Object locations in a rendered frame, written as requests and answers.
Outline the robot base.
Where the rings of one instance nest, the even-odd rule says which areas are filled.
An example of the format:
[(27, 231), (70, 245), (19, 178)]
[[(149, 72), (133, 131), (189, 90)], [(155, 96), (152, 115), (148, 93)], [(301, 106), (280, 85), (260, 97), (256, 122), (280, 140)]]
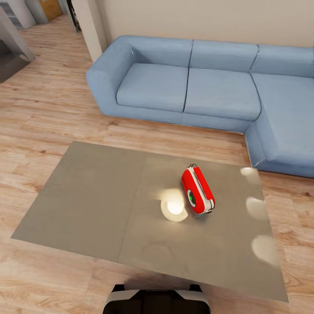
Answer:
[(190, 290), (124, 290), (116, 284), (105, 301), (103, 314), (212, 314), (207, 295), (198, 284)]

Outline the radio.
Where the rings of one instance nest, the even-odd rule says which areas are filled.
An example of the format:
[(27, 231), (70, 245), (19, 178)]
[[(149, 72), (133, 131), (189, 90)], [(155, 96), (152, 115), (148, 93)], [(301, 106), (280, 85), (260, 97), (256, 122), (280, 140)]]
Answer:
[(199, 167), (189, 166), (183, 173), (182, 182), (194, 212), (211, 213), (215, 200)]

